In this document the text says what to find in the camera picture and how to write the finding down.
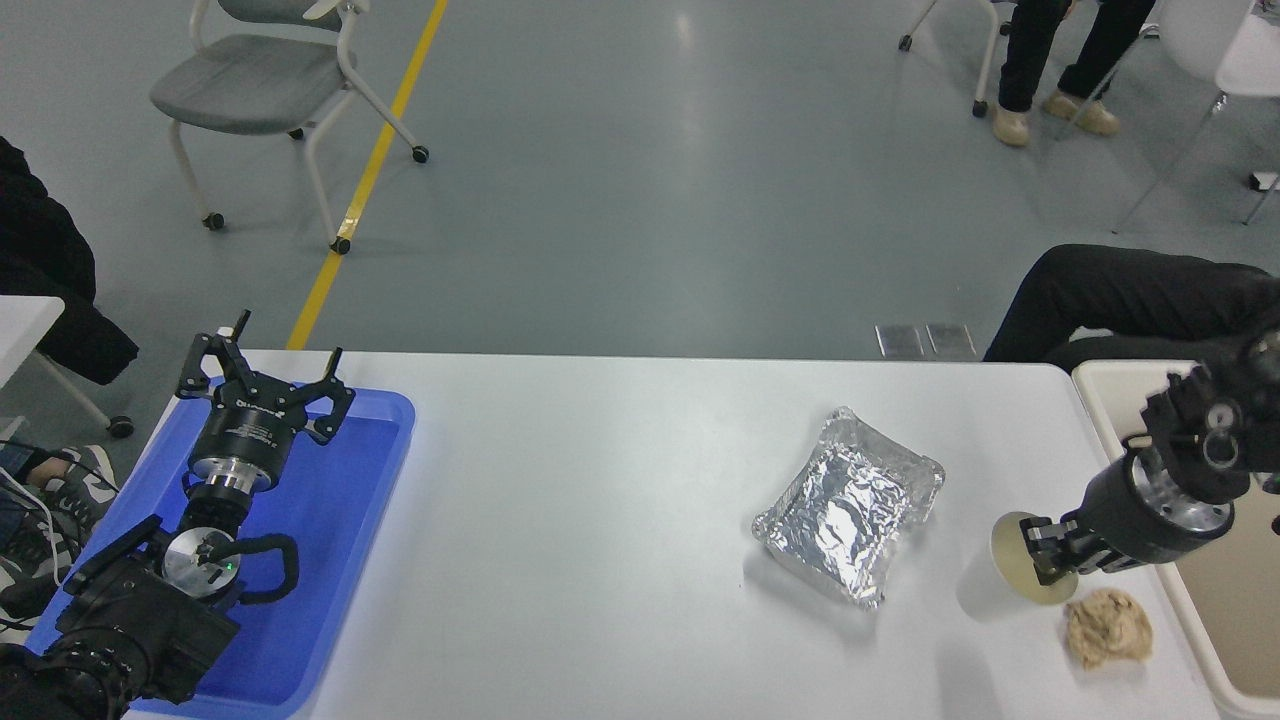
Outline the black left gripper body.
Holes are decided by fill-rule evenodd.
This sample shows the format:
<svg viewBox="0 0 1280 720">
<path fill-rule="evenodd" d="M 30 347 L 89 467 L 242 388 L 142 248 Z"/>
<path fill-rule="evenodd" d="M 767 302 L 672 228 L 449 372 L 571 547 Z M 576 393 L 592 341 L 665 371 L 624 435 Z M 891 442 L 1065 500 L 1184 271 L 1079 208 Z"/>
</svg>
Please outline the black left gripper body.
<svg viewBox="0 0 1280 720">
<path fill-rule="evenodd" d="M 248 464 L 260 479 L 278 479 L 296 436 L 306 425 L 301 407 L 280 407 L 274 397 L 250 397 L 237 386 L 219 386 L 192 450 L 192 473 L 207 478 L 233 462 Z"/>
</svg>

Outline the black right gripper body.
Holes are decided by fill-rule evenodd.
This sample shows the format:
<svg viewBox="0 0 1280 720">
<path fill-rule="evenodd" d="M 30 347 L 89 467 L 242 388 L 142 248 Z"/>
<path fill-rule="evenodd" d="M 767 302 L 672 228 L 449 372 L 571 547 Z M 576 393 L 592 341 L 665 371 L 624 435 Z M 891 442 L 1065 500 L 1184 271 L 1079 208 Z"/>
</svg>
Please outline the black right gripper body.
<svg viewBox="0 0 1280 720">
<path fill-rule="evenodd" d="M 1064 516 L 1064 566 L 1115 573 L 1174 562 L 1225 537 L 1234 502 L 1207 503 L 1187 493 L 1157 454 L 1128 454 L 1085 488 L 1080 506 Z"/>
</svg>

